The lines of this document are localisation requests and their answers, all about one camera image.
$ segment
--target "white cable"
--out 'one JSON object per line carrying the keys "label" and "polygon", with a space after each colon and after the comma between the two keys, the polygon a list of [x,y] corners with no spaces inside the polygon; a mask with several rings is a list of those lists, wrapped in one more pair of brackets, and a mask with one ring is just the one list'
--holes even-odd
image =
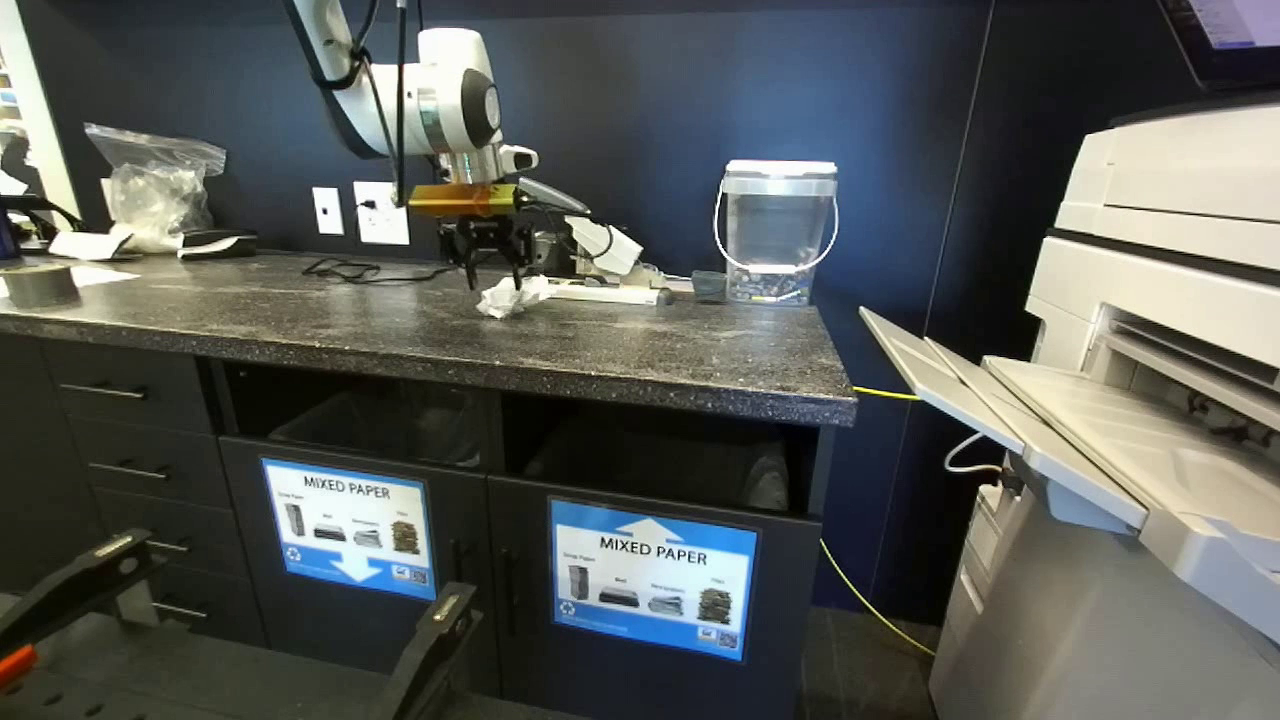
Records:
{"label": "white cable", "polygon": [[948,456],[945,456],[945,473],[951,478],[1005,478],[1005,466],[956,466],[961,451],[969,451],[978,441],[986,441],[982,433],[963,436]]}

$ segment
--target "plastic bag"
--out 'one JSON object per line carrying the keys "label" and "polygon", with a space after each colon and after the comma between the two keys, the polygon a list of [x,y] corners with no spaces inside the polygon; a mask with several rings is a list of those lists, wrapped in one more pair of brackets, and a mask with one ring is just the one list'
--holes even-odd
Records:
{"label": "plastic bag", "polygon": [[213,224],[206,182],[230,168],[225,149],[109,124],[87,124],[84,138],[112,164],[103,201],[112,224],[132,232],[129,248],[178,253],[188,232]]}

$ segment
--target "drawer handle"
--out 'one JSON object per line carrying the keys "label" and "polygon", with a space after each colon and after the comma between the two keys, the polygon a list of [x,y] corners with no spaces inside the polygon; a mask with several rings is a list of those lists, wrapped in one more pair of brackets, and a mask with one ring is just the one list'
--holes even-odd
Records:
{"label": "drawer handle", "polygon": [[151,486],[169,486],[165,468],[137,468],[137,466],[87,466],[92,473],[112,473],[112,478],[132,478],[132,480],[151,480]]}
{"label": "drawer handle", "polygon": [[178,621],[194,621],[194,625],[209,625],[206,607],[185,607],[185,603],[151,603],[162,618],[178,618]]}
{"label": "drawer handle", "polygon": [[194,558],[194,546],[173,546],[173,541],[162,541],[162,537],[151,537],[151,541],[146,541],[151,554],[169,554],[169,558]]}
{"label": "drawer handle", "polygon": [[57,386],[57,389],[78,396],[129,402],[129,406],[147,402],[146,389],[116,389],[116,386]]}

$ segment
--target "countertop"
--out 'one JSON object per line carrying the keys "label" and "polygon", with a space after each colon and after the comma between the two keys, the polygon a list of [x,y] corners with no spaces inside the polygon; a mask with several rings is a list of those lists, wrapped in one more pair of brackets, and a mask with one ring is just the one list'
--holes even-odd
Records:
{"label": "countertop", "polygon": [[213,359],[580,396],[847,430],[858,402],[815,310],[541,303],[485,320],[460,274],[303,278],[316,257],[139,260],[59,310],[0,296],[0,334]]}

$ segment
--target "clear plastic container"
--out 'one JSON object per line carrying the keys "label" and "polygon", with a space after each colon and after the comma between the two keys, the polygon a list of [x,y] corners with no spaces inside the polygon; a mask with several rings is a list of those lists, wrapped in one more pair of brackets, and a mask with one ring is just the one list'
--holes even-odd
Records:
{"label": "clear plastic container", "polygon": [[815,263],[839,240],[836,164],[729,159],[713,232],[729,301],[810,303]]}

